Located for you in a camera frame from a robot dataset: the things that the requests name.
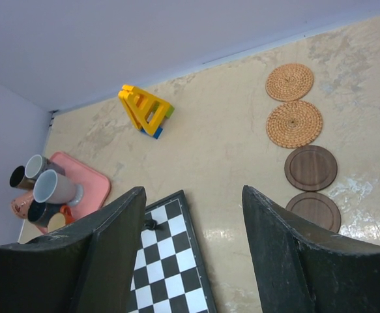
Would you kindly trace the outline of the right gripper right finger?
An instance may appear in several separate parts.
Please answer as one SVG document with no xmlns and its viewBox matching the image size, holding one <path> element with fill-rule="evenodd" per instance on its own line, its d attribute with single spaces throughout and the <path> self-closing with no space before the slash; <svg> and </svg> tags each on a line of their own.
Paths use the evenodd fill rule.
<svg viewBox="0 0 380 313">
<path fill-rule="evenodd" d="M 248 185 L 242 210 L 263 312 L 380 312 L 380 245 L 321 228 Z"/>
</svg>

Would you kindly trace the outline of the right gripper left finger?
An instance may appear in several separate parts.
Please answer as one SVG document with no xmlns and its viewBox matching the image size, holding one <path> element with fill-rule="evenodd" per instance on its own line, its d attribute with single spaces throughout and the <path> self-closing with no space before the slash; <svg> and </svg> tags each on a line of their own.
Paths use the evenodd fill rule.
<svg viewBox="0 0 380 313">
<path fill-rule="evenodd" d="M 136 186 L 26 244 L 0 246 L 0 312 L 125 312 L 143 227 Z"/>
</svg>

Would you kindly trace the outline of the dark wooden coaster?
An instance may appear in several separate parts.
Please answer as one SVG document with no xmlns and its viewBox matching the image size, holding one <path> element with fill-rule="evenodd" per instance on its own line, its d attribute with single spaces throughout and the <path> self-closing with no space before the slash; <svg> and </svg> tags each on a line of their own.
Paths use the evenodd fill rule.
<svg viewBox="0 0 380 313">
<path fill-rule="evenodd" d="M 303 192 L 293 197 L 285 207 L 303 219 L 319 227 L 338 233 L 342 216 L 338 206 L 318 192 Z"/>
<path fill-rule="evenodd" d="M 284 173 L 297 189 L 317 192 L 332 184 L 338 173 L 334 155 L 317 145 L 295 149 L 285 160 Z"/>
</svg>

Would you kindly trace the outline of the black white chessboard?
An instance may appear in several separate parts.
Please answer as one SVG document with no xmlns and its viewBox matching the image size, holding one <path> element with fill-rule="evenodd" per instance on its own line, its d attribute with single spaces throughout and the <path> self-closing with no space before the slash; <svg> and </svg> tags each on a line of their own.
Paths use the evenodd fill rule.
<svg viewBox="0 0 380 313">
<path fill-rule="evenodd" d="M 216 312 L 189 206 L 180 190 L 145 209 L 127 312 Z"/>
</svg>

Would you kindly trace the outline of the light blue cup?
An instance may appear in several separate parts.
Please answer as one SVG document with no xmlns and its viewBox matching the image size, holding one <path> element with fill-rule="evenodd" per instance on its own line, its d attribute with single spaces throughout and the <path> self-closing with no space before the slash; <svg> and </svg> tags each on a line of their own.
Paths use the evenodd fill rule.
<svg viewBox="0 0 380 313">
<path fill-rule="evenodd" d="M 76 206 L 82 200 L 84 190 L 81 184 L 55 170 L 46 170 L 38 177 L 33 196 L 38 203 L 67 204 Z"/>
</svg>

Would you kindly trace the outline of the woven rattan coaster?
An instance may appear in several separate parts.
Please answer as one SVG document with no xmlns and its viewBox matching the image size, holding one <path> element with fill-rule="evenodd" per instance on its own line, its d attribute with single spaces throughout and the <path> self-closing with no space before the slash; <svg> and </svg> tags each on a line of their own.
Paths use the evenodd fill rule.
<svg viewBox="0 0 380 313">
<path fill-rule="evenodd" d="M 311 103 L 283 103 L 267 117 L 266 132 L 276 145 L 296 149 L 312 143 L 323 129 L 321 112 Z"/>
<path fill-rule="evenodd" d="M 309 93 L 314 84 L 314 74 L 305 65 L 288 63 L 275 68 L 265 82 L 271 98 L 281 102 L 299 100 Z"/>
</svg>

